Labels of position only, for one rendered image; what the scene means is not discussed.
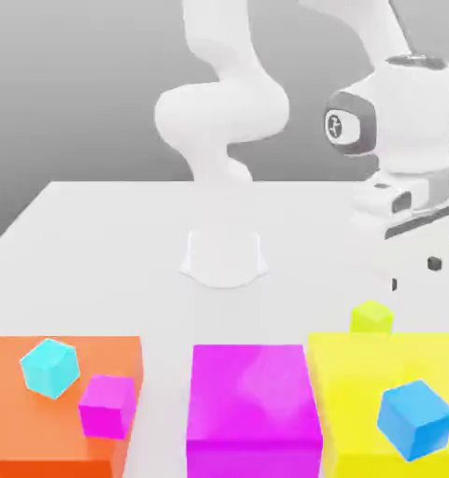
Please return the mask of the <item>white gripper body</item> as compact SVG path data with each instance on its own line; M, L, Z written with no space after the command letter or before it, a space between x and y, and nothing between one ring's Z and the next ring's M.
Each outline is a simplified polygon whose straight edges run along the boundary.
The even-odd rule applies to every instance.
M398 274L431 272L426 268L426 252L449 253L449 205L431 214L386 221L379 227L379 274L394 268Z

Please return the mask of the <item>small lime green cube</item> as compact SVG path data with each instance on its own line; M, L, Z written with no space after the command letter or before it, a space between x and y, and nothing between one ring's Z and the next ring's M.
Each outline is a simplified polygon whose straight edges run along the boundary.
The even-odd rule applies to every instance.
M376 301L366 301L351 312L351 332L390 333L393 327L393 312Z

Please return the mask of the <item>small blue cube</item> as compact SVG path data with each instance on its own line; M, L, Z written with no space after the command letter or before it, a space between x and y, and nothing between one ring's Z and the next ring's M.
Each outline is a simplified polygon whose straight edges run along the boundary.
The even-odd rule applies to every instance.
M449 441L449 404L423 380L386 390L377 427L406 461L443 449Z

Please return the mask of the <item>small magenta cube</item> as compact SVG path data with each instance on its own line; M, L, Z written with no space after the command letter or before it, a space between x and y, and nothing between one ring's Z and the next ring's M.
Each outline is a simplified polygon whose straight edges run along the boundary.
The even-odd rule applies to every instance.
M124 440L136 410L134 379L95 374L79 403L83 433L88 438Z

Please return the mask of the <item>small cyan cube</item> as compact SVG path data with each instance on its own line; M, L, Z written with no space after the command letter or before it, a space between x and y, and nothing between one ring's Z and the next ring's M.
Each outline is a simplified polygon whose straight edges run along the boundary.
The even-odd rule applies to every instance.
M80 377L77 351L70 345L46 338L20 359L26 387L57 400Z

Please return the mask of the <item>large yellow box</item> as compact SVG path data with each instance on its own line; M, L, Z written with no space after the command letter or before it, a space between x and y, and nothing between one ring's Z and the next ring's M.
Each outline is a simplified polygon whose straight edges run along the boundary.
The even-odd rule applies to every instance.
M449 404L449 333L313 332L306 357L324 478L449 478L449 443L408 462L377 428L388 389L423 380Z

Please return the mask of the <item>large magenta box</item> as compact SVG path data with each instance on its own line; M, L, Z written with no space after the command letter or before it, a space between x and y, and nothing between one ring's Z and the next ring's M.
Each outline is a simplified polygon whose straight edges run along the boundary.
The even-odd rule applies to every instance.
M197 344L187 478L319 478L323 437L300 344Z

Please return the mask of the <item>large orange box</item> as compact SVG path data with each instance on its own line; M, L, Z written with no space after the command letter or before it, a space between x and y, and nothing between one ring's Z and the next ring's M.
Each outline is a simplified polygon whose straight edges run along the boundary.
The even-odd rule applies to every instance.
M143 382L136 336L51 338L77 351L80 377L60 398L29 390L20 359L44 337L0 337L0 478L123 478L133 422L124 440L84 435L78 403L95 374L134 379L136 405Z

